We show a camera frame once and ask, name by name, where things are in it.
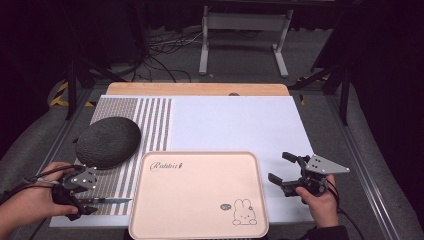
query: tray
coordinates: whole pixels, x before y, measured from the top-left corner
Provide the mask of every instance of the tray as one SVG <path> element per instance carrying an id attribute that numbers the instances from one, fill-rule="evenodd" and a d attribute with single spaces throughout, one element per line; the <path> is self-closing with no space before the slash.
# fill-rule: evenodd
<path id="1" fill-rule="evenodd" d="M 134 239 L 259 238 L 268 231 L 250 152 L 149 152 L 140 171 Z"/>

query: metal frame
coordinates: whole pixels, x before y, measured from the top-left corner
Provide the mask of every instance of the metal frame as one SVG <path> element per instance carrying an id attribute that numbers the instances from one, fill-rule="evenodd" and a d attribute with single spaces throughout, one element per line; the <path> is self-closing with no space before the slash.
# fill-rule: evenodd
<path id="1" fill-rule="evenodd" d="M 203 43 L 200 56 L 199 74 L 207 74 L 209 42 L 209 29 L 237 29 L 237 30 L 260 30 L 260 31 L 280 31 L 280 38 L 277 44 L 272 45 L 278 70 L 283 78 L 289 76 L 281 50 L 287 31 L 292 19 L 293 10 L 288 10 L 285 15 L 261 15 L 261 14 L 227 14 L 210 13 L 209 7 L 203 8 Z"/>

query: hand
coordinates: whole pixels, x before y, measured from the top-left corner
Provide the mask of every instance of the hand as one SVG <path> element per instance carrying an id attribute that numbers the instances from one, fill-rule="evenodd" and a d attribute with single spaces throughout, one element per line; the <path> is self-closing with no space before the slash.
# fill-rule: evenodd
<path id="1" fill-rule="evenodd" d="M 328 175 L 327 180 L 336 186 L 333 175 Z M 329 191 L 326 191 L 320 197 L 315 197 L 303 187 L 296 188 L 296 192 L 308 204 L 309 211 L 311 212 L 317 228 L 339 225 L 337 202 Z"/>
<path id="2" fill-rule="evenodd" d="M 53 162 L 43 172 L 67 165 L 69 163 Z M 72 168 L 66 169 L 44 176 L 44 178 L 59 180 L 63 174 L 72 171 Z M 31 186 L 51 187 L 52 184 L 36 182 Z M 51 188 L 33 187 L 24 189 L 0 205 L 0 239 L 7 239 L 8 235 L 19 226 L 52 216 L 75 214 L 77 212 L 78 209 L 74 206 L 55 204 L 52 199 Z"/>

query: table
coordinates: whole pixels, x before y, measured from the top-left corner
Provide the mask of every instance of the table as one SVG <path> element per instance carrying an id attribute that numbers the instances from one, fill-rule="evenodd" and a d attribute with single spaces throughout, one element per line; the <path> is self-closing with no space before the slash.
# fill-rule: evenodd
<path id="1" fill-rule="evenodd" d="M 238 93 L 240 96 L 228 96 L 229 93 Z M 285 181 L 300 177 L 299 166 L 281 158 L 283 151 L 297 155 L 313 154 L 296 105 L 288 95 L 286 86 L 112 83 L 103 97 L 119 99 L 140 96 L 165 97 L 175 102 L 169 150 L 249 150 L 260 162 L 269 222 L 279 224 L 312 221 L 307 206 L 299 198 L 284 197 L 278 186 L 267 181 L 268 172 L 279 175 Z M 66 217 L 53 217 L 50 227 L 127 228 L 129 217 L 91 215 L 82 216 L 73 222 Z"/>

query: cable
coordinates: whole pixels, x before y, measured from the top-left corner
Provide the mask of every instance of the cable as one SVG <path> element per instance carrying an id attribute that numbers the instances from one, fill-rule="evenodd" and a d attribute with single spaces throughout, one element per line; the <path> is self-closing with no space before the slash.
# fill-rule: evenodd
<path id="1" fill-rule="evenodd" d="M 159 70 L 159 71 L 166 71 L 165 69 L 156 68 L 156 67 L 153 67 L 153 66 L 151 66 L 151 65 L 149 65 L 149 64 L 147 64 L 147 63 L 144 63 L 144 65 L 145 65 L 145 66 L 147 65 L 147 66 L 149 66 L 149 67 L 151 67 L 151 68 L 153 68 L 153 69 Z M 186 75 L 187 75 L 189 82 L 191 82 L 191 76 L 190 76 L 190 74 L 189 74 L 188 72 L 186 72 L 186 71 L 182 71 L 182 70 L 171 70 L 171 69 L 169 69 L 168 71 L 170 71 L 170 72 L 181 72 L 181 73 L 184 73 L 184 74 L 186 74 Z"/>
<path id="2" fill-rule="evenodd" d="M 34 229 L 34 231 L 32 232 L 31 236 L 28 238 L 28 240 L 33 240 L 35 235 L 38 233 L 38 231 L 40 230 L 41 226 L 43 226 L 44 222 L 47 220 L 47 218 L 44 218 L 37 226 L 36 229 Z"/>
<path id="3" fill-rule="evenodd" d="M 358 225 L 355 223 L 355 221 L 353 221 L 352 218 L 350 218 L 350 216 L 343 210 L 340 208 L 340 197 L 339 197 L 339 192 L 337 191 L 336 186 L 334 186 L 334 184 L 330 181 L 327 181 L 333 188 L 327 188 L 327 190 L 334 196 L 334 198 L 336 199 L 337 202 L 337 213 L 343 214 L 351 223 L 352 225 L 355 227 L 356 231 L 359 233 L 359 236 L 361 236 L 362 240 L 365 240 L 364 235 L 362 234 L 361 230 L 359 229 Z"/>
<path id="4" fill-rule="evenodd" d="M 172 75 L 172 73 L 168 70 L 168 68 L 165 67 L 165 65 L 163 65 L 159 60 L 157 60 L 156 58 L 150 56 L 151 59 L 155 60 L 157 63 L 159 63 L 169 74 L 169 76 L 171 76 L 172 80 L 174 80 L 174 82 L 176 83 L 177 80 L 175 80 L 174 75 Z"/>

